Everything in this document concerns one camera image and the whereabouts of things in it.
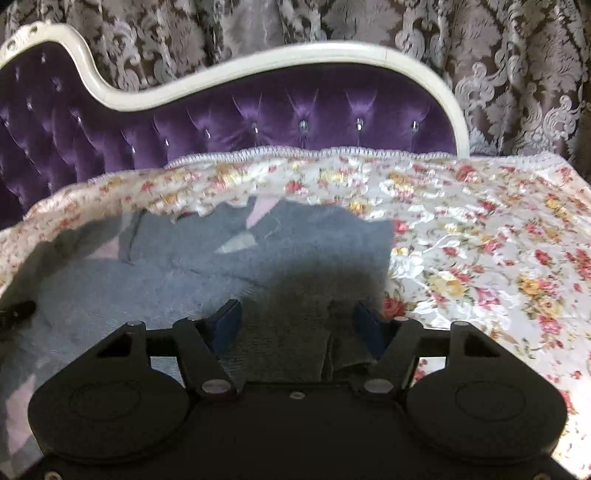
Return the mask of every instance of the scalloped edge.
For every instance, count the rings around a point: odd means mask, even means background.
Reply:
[[[35,22],[23,25],[0,47],[0,68],[22,52],[43,42],[62,45],[74,60],[88,92],[108,108],[121,112],[147,110],[231,80],[302,64],[359,63],[401,73],[425,88],[443,108],[452,125],[458,157],[468,158],[470,140],[464,114],[452,91],[431,69],[392,48],[354,41],[302,43],[272,48],[229,60],[206,70],[141,92],[124,92],[100,76],[84,38],[66,24]]]

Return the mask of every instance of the brown patterned curtain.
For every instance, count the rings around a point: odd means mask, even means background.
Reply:
[[[18,0],[0,41],[35,20],[76,28],[125,90],[284,43],[397,48],[453,89],[474,153],[550,150],[591,180],[591,8],[576,0]]]

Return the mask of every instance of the purple sofa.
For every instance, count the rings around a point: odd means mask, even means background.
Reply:
[[[45,42],[10,60],[0,86],[0,228],[68,184],[190,153],[258,145],[456,151],[450,121],[426,90],[362,64],[287,67],[120,112],[86,90],[63,46]]]

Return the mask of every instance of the silver floral curtain pattern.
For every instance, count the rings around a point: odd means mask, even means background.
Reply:
[[[18,0],[0,40],[36,20],[76,28],[125,90],[285,43],[397,48],[453,89],[473,152],[552,151],[591,180],[591,9],[576,0]]]

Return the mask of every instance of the purple velvet fabric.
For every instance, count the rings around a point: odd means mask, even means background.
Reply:
[[[380,67],[289,67],[124,113],[94,100],[66,50],[45,43],[0,70],[0,86],[0,228],[68,184],[190,153],[258,145],[455,152],[440,105]]]

